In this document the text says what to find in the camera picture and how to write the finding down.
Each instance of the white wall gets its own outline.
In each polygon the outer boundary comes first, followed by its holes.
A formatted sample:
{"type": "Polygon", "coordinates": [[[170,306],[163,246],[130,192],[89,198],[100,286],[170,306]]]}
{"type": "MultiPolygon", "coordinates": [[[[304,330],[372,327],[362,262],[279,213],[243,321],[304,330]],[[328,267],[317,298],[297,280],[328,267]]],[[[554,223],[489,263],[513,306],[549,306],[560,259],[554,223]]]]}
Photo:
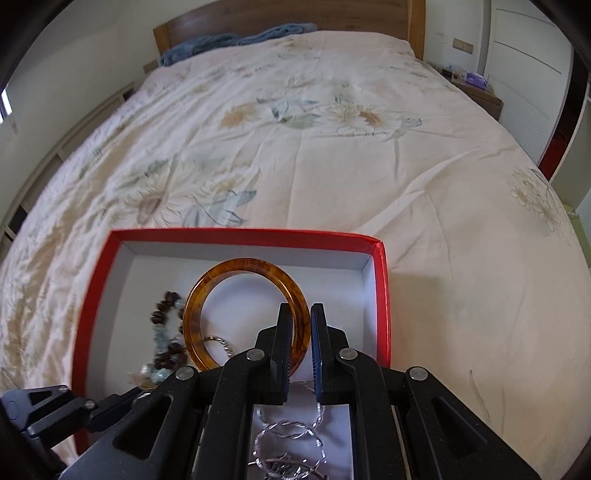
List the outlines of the white wall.
{"type": "Polygon", "coordinates": [[[427,0],[425,61],[442,66],[478,68],[485,2],[490,0],[427,0]],[[458,38],[474,45],[469,54],[453,48],[458,38]]]}
{"type": "Polygon", "coordinates": [[[581,205],[577,208],[577,213],[581,217],[585,235],[587,235],[589,242],[591,242],[591,190],[589,190],[581,205]]]}
{"type": "Polygon", "coordinates": [[[0,125],[0,221],[43,157],[94,107],[158,58],[152,29],[207,0],[74,0],[35,40],[0,125]]]}

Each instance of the amber bangle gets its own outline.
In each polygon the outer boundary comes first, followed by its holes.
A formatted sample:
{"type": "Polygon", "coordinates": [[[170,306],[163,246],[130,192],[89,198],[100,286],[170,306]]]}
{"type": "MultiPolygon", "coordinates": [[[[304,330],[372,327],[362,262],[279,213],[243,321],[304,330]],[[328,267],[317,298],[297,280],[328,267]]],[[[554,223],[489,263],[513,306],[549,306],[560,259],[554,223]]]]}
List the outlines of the amber bangle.
{"type": "Polygon", "coordinates": [[[187,299],[183,314],[183,335],[189,353],[199,371],[219,367],[207,351],[201,335],[201,312],[205,299],[223,280],[241,273],[256,273],[281,290],[290,306],[294,322],[291,343],[290,376],[302,363],[310,344],[310,312],[300,288],[282,269],[256,258],[235,258],[216,265],[197,281],[187,299]]]}

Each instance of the wooden bed frame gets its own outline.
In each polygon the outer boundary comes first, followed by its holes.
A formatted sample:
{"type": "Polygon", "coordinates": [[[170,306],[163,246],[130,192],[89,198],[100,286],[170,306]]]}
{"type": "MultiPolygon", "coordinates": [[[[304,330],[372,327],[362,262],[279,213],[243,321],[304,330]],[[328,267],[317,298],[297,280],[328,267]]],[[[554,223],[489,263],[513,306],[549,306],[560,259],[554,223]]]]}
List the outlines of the wooden bed frame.
{"type": "Polygon", "coordinates": [[[160,54],[198,35],[247,36],[286,22],[320,30],[377,32],[408,40],[418,59],[425,48],[425,0],[217,0],[154,29],[160,54]]]}

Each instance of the white duvet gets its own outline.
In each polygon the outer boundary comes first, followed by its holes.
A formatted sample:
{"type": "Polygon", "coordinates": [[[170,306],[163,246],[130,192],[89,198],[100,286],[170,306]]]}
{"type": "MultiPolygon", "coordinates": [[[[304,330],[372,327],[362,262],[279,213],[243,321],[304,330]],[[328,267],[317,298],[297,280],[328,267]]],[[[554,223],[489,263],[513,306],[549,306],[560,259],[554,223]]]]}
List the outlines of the white duvet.
{"type": "Polygon", "coordinates": [[[544,479],[589,438],[591,280],[568,217],[406,42],[317,32],[154,72],[60,169],[0,268],[0,391],[70,383],[111,229],[180,225],[382,239],[392,367],[427,367],[544,479]]]}

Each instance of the blue blanket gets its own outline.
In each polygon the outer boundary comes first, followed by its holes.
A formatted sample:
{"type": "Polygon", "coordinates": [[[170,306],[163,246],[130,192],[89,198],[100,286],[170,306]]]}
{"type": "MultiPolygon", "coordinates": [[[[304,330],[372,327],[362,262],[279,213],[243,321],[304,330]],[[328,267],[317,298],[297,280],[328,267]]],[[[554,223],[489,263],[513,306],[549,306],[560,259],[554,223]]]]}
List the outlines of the blue blanket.
{"type": "Polygon", "coordinates": [[[281,38],[288,35],[300,35],[302,33],[315,32],[318,27],[313,23],[286,23],[279,27],[270,28],[258,35],[241,37],[234,33],[222,33],[219,35],[203,35],[190,38],[179,45],[165,51],[160,57],[159,64],[170,67],[175,63],[216,48],[233,47],[236,45],[250,45],[260,43],[272,38],[281,38]]]}

